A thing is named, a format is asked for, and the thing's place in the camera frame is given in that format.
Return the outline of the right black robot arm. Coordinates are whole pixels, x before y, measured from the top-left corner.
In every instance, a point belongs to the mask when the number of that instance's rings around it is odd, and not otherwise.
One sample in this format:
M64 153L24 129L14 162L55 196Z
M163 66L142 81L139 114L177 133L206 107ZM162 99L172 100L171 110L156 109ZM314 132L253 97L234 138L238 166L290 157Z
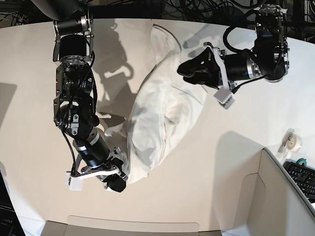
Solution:
M56 69L54 123L60 129L72 156L66 173L71 190L95 177L104 188L122 192L127 174L118 147L109 148L98 129L97 87L93 15L86 0L36 0L34 5L51 18L55 32L53 61Z

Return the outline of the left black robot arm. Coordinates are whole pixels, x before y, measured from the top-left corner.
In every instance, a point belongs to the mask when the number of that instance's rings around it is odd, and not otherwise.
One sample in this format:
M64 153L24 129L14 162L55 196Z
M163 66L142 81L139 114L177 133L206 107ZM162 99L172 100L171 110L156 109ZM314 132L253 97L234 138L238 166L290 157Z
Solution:
M229 26L222 37L224 46L231 54L219 50L219 58L223 61L227 85L232 93L245 84L261 79L279 82L288 73L286 9L274 1L266 0L245 13L240 21L247 20L253 14L256 40L251 49L237 49L230 45L228 35L236 28L235 25ZM223 71L214 58L215 49L209 43L205 43L204 47L201 54L181 63L177 73L190 84L221 89Z

